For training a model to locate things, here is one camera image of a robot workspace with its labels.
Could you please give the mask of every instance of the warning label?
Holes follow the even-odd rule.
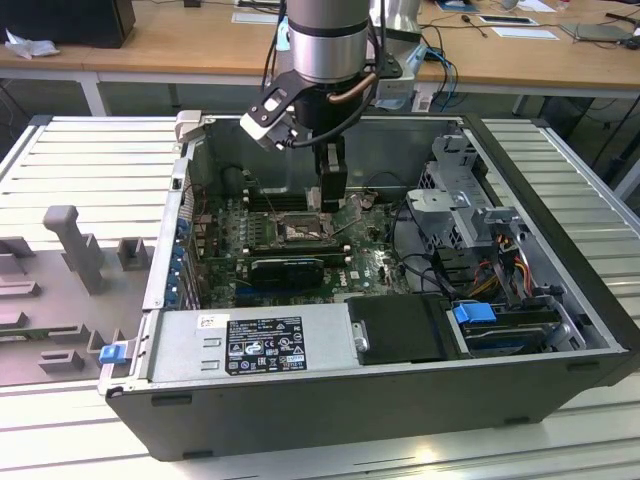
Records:
[[[229,321],[225,369],[229,375],[306,370],[302,318]]]

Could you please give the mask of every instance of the blue latch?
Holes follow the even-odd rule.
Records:
[[[458,323],[495,322],[496,314],[493,313],[488,303],[461,303],[453,309]]]
[[[125,345],[105,345],[100,350],[98,360],[102,365],[114,363],[116,365],[127,363],[125,358],[127,347]]]

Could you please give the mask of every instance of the metal bracket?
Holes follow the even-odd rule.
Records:
[[[201,110],[183,110],[176,117],[174,130],[176,132],[176,141],[178,143],[187,143],[194,138],[203,135],[204,127],[207,122],[202,116]]]

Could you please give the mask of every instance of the yellow wire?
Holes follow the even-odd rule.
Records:
[[[487,280],[485,283],[483,283],[482,285],[480,285],[478,288],[476,288],[475,290],[473,290],[471,292],[471,294],[469,295],[470,297],[474,297],[482,292],[485,292],[486,290],[490,289],[491,287],[493,287],[496,282],[498,281],[498,277],[496,277],[495,275],[493,277],[491,277],[489,280]]]

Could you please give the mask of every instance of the white sticker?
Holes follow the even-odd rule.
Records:
[[[228,313],[198,315],[198,328],[225,328],[230,316]]]

